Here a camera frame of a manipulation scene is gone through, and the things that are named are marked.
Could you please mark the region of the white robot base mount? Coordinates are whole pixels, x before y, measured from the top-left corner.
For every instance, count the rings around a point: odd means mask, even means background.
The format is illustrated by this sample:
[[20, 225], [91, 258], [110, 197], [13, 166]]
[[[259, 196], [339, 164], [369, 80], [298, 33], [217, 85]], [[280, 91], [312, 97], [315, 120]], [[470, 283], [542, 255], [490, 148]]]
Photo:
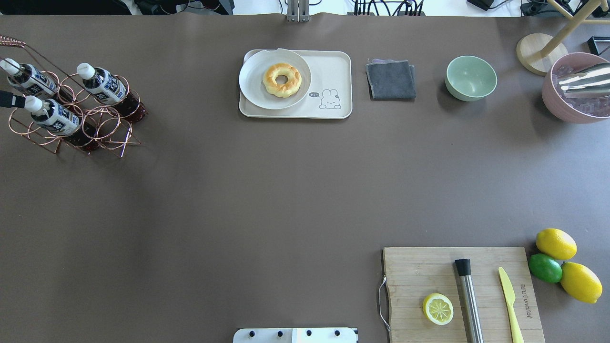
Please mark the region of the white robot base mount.
[[233, 343], [357, 343], [357, 328], [242, 328], [235, 332]]

